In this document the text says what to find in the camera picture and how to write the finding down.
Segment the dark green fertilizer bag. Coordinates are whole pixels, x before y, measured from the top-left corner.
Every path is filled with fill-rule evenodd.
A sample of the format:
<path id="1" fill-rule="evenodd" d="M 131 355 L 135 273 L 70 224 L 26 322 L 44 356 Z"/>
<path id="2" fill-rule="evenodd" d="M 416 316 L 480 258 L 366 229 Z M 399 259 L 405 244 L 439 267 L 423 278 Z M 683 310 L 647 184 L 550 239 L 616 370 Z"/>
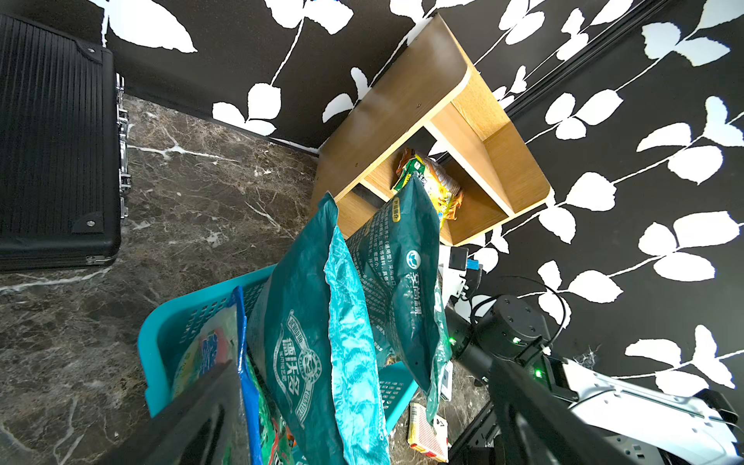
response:
<path id="1" fill-rule="evenodd" d="M 438 271 L 440 223 L 424 184 L 409 180 L 347 246 L 362 281 L 377 364 L 404 363 L 434 422 L 451 344 Z"/>

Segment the teal and orange fertilizer bag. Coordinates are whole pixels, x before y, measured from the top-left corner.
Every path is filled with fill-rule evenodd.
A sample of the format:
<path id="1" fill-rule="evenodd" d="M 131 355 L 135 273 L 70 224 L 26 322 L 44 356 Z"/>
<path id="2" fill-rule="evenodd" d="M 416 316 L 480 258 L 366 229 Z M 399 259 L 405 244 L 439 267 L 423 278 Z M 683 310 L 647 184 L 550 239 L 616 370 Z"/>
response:
<path id="1" fill-rule="evenodd" d="M 362 283 L 324 195 L 248 314 L 249 354 L 309 464 L 388 464 Z"/>

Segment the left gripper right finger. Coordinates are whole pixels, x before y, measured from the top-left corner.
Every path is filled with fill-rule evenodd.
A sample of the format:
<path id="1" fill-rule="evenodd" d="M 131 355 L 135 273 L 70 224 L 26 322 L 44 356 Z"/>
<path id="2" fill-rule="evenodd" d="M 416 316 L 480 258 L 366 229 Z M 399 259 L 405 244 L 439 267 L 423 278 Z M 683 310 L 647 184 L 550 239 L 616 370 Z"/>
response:
<path id="1" fill-rule="evenodd" d="M 630 464 L 518 365 L 492 362 L 489 395 L 507 464 Z"/>

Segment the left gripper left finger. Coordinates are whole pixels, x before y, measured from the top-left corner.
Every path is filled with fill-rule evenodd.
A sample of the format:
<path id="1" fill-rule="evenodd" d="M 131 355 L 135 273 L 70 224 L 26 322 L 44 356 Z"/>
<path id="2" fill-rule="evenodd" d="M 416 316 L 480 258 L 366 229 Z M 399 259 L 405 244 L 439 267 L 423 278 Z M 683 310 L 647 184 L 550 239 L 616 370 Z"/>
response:
<path id="1" fill-rule="evenodd" d="M 229 360 L 194 385 L 100 464 L 221 464 L 238 417 L 238 372 Z"/>

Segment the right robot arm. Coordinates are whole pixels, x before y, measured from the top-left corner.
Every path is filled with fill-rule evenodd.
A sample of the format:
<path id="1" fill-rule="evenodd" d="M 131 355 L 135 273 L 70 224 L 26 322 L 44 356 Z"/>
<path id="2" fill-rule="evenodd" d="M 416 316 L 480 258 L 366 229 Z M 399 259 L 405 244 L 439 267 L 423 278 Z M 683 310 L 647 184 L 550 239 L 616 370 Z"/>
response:
<path id="1" fill-rule="evenodd" d="M 651 391 L 548 354 L 544 316 L 515 296 L 446 306 L 455 360 L 489 392 L 455 442 L 455 463 L 739 464 L 730 405 L 702 389 Z"/>

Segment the green blue-edged soil bag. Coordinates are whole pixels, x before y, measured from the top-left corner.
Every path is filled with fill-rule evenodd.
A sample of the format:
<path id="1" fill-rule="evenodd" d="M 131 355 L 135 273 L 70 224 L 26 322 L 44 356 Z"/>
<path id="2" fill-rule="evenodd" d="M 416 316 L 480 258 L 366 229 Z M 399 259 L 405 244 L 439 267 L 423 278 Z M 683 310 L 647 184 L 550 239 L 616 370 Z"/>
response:
<path id="1" fill-rule="evenodd" d="M 287 424 L 260 386 L 248 356 L 244 292 L 236 287 L 227 305 L 196 331 L 178 362 L 172 397 L 176 398 L 219 363 L 234 362 L 238 374 L 238 431 L 228 440 L 223 462 L 246 453 L 250 464 L 293 464 Z"/>

